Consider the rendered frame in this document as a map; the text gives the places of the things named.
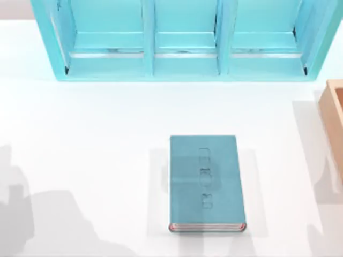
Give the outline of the teal blue book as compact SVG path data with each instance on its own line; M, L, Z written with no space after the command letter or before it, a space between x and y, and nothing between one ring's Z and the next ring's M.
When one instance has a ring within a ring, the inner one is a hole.
M171 232L242 232L247 227L234 135L172 135Z

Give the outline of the light blue rack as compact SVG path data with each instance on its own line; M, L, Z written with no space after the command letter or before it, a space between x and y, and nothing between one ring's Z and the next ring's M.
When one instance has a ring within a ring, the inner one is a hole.
M59 81L313 81L343 0L30 0Z

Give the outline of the shallow salmon-coloured box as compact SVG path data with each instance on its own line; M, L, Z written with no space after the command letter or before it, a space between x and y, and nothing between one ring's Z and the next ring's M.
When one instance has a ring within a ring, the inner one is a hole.
M343 173L343 79L326 81L319 110L337 168Z

